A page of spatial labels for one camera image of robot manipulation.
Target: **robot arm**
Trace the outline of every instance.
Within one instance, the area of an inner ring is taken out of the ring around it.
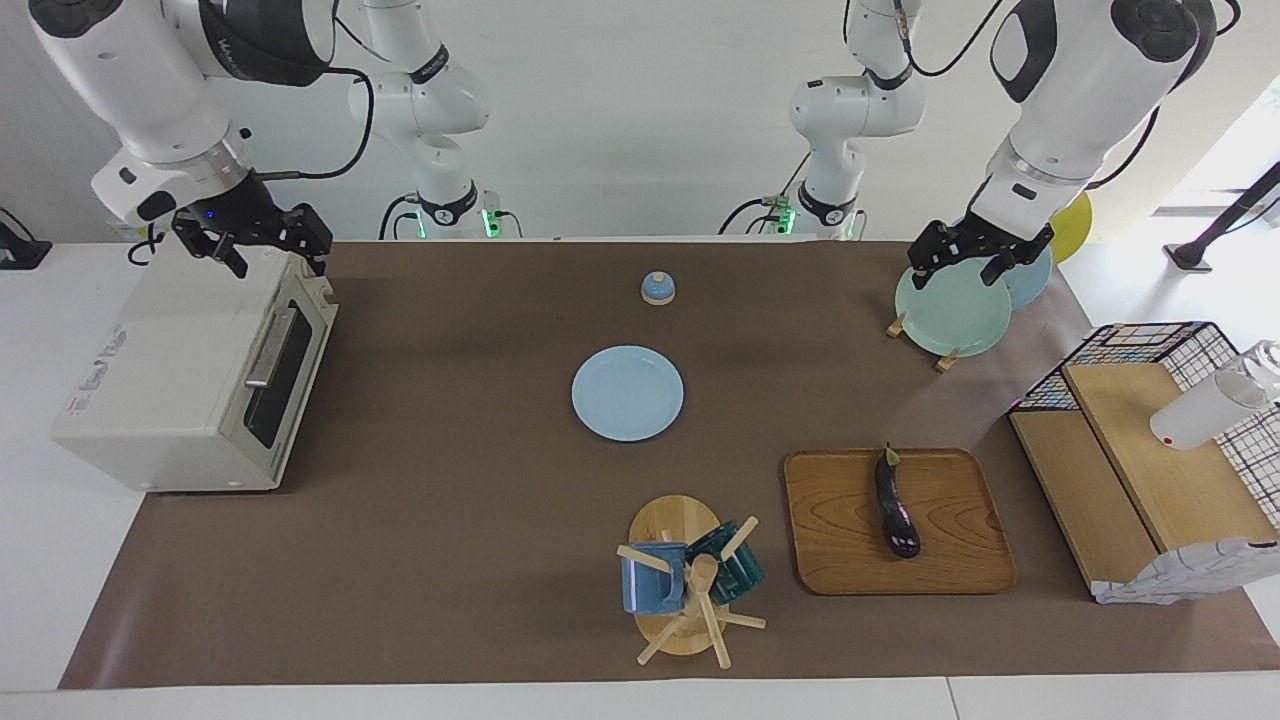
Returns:
[[[914,20],[923,0],[902,5]],[[791,124],[813,154],[808,177],[788,192],[801,209],[795,232],[844,237],[867,169],[852,140],[908,133],[924,117],[924,91],[899,40],[893,0],[858,0],[847,29],[849,51],[865,72],[808,82],[791,100]]]
[[[28,9],[59,70],[120,136],[92,182],[108,209],[134,227],[175,211],[187,249],[238,277],[247,266],[236,245],[275,245],[323,273],[332,233],[308,205],[275,206],[205,78],[310,85],[333,59],[330,0],[28,0]]]
[[[486,210],[495,205],[466,167],[451,135],[481,129],[489,102],[480,82],[454,63],[424,3],[361,0],[372,50],[396,67],[374,77],[374,133],[410,160],[419,196],[419,222],[431,238],[495,234]],[[349,97],[364,119],[365,99]]]
[[[992,284],[1033,263],[1069,205],[1212,47],[1208,0],[1021,0],[991,65],[1021,117],[955,227],[934,220],[909,251],[915,286],[968,258],[992,258]]]

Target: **blue mug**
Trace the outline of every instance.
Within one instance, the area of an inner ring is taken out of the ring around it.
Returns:
[[[685,550],[682,542],[636,542],[632,550],[664,560],[672,573],[622,559],[622,609],[632,615],[675,615],[685,609]]]

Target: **wire basket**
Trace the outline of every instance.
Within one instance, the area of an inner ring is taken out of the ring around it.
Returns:
[[[1071,365],[1160,363],[1178,387],[1187,391],[1235,355],[1239,350],[1213,323],[1105,325],[1014,404],[1010,413],[1079,410],[1062,374]],[[1280,529],[1280,404],[1215,441],[1271,525]]]

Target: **clear glass cup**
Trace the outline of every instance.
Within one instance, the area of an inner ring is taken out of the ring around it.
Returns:
[[[1194,450],[1280,398],[1280,343],[1262,341],[1151,418],[1151,432],[1176,450]]]

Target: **green mug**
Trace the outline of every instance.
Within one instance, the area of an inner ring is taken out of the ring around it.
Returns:
[[[728,560],[721,560],[721,552],[728,546],[728,541],[737,534],[737,523],[730,520],[705,536],[698,538],[685,552],[685,560],[692,562],[699,555],[710,555],[719,564],[716,573],[716,584],[712,585],[712,602],[716,605],[728,605],[736,602],[746,593],[755,589],[764,579],[764,570],[755,560],[755,553],[746,543],[739,546],[737,552]]]

